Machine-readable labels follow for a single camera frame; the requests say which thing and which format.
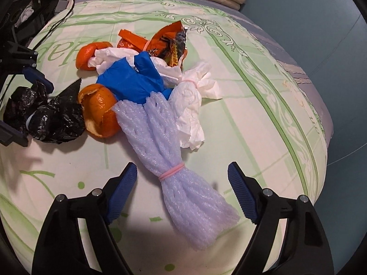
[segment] blue plastic bag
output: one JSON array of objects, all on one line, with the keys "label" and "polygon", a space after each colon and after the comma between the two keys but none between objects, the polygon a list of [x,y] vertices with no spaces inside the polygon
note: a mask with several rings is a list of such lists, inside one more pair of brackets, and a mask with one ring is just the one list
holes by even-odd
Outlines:
[{"label": "blue plastic bag", "polygon": [[134,57],[134,70],[126,58],[116,61],[98,77],[97,83],[108,88],[117,100],[130,100],[143,105],[151,92],[161,92],[168,100],[172,89],[166,89],[162,77],[147,52]]}]

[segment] bed sheet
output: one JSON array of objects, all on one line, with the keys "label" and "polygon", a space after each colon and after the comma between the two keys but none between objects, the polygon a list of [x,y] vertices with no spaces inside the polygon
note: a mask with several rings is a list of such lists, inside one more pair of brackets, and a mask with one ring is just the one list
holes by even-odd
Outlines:
[{"label": "bed sheet", "polygon": [[[53,18],[30,47],[64,15]],[[327,144],[317,112],[284,67],[222,10],[182,0],[79,0],[72,16],[37,49],[38,69],[54,83],[53,95],[78,78],[85,87],[96,82],[97,73],[75,68],[80,47],[92,41],[116,45],[120,29],[151,38],[177,20],[189,28],[183,68],[208,61],[223,93],[221,100],[203,101],[199,118],[206,141],[196,152],[184,149],[182,157],[188,168],[237,208],[240,222],[206,251],[192,250],[170,222],[159,180],[142,166],[122,132],[105,140],[85,133],[59,146],[36,140],[27,148],[0,146],[1,219],[27,270],[31,270],[38,234],[54,197],[60,193],[69,198],[84,196],[103,187],[129,161],[138,166],[138,181],[110,229],[134,274],[232,272],[254,230],[227,180],[227,166],[232,161],[262,187],[281,196],[306,194],[315,202],[320,195]],[[9,92],[20,85],[29,83],[16,78]],[[83,220],[80,229],[89,264],[99,269]],[[282,221],[267,268],[278,257],[284,232]]]},{"label": "bed sheet", "polygon": [[[93,1],[93,0],[78,0],[79,2]],[[240,13],[239,11],[233,10],[229,7],[220,5],[215,2],[206,0],[182,0],[185,2],[192,2],[199,5],[204,5],[212,8],[217,8],[238,22],[241,26],[245,27],[255,38],[265,46],[270,54],[284,67],[284,69],[296,80],[298,86],[303,90],[317,111],[321,123],[325,130],[325,137],[327,145],[334,133],[333,121],[331,120],[330,113],[322,100],[317,89],[313,85],[310,78],[303,71],[303,69],[297,64],[297,62],[273,39],[271,38],[262,28],[252,22],[248,17]]]}]

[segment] crumpled black plastic bag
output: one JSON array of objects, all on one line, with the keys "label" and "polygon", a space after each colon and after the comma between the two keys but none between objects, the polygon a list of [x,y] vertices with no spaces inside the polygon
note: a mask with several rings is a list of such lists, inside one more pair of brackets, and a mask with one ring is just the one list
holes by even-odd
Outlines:
[{"label": "crumpled black plastic bag", "polygon": [[85,130],[83,109],[78,104],[80,83],[81,79],[75,81],[48,103],[45,87],[39,82],[28,90],[17,88],[8,101],[5,123],[45,143],[76,139]]}]

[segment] wall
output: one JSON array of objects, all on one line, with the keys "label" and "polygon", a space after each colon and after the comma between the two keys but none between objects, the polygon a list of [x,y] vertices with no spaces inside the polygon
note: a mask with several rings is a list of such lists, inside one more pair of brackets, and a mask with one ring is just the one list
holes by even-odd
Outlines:
[{"label": "wall", "polygon": [[313,81],[334,122],[324,190],[315,208],[338,271],[367,229],[367,24],[352,0],[247,0],[262,27]]}]

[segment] green and white bed sheet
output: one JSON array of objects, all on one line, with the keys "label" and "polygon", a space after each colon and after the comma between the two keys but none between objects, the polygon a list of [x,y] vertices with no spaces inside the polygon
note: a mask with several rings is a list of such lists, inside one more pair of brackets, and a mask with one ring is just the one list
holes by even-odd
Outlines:
[{"label": "green and white bed sheet", "polygon": [[[213,184],[239,211],[226,176],[232,161],[280,196],[306,194],[315,202],[327,161],[316,111],[267,49],[222,11],[177,0],[77,3],[73,15],[39,47],[38,69],[54,83],[53,95],[79,77],[84,87],[94,83],[97,74],[75,68],[83,45],[110,41],[116,46],[120,29],[151,38],[177,20],[189,28],[184,69],[208,61],[223,93],[222,100],[203,101],[200,122],[206,141],[197,152],[182,151],[188,168]],[[16,78],[9,92],[20,85],[30,84]],[[138,166],[137,185],[110,228],[134,274],[230,274],[253,233],[251,221],[241,213],[238,225],[219,236],[215,245],[203,252],[191,250],[170,223],[159,181],[140,164],[122,132],[100,141],[85,133],[59,146],[35,140],[27,148],[0,146],[1,219],[26,269],[31,269],[37,237],[54,196],[86,195],[118,175],[129,161]],[[98,269],[83,220],[80,227],[90,265]],[[284,231],[281,222],[267,267],[277,259]]]}]

